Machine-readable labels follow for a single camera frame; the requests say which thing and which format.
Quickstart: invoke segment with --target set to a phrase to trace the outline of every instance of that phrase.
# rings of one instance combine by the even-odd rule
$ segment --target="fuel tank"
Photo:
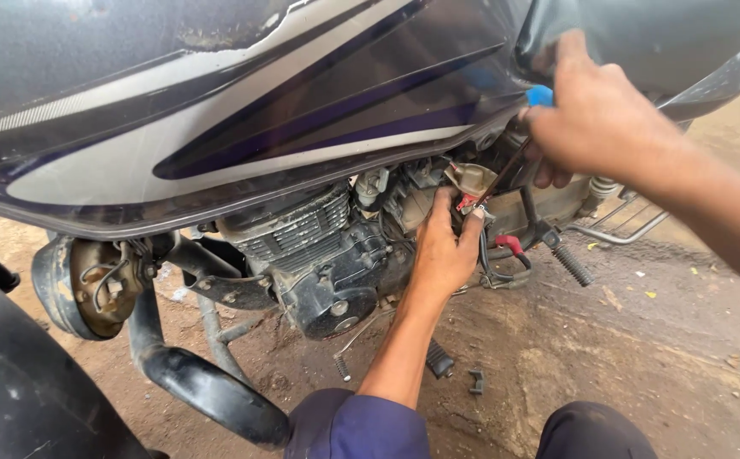
[[[571,26],[674,120],[740,94],[740,0],[0,0],[0,215],[142,237],[440,153]]]

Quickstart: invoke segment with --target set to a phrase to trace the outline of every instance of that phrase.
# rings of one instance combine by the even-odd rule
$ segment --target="exhaust pipe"
[[[290,422],[281,409],[208,360],[166,346],[153,287],[137,297],[128,326],[132,361],[154,384],[256,446],[285,447]]]

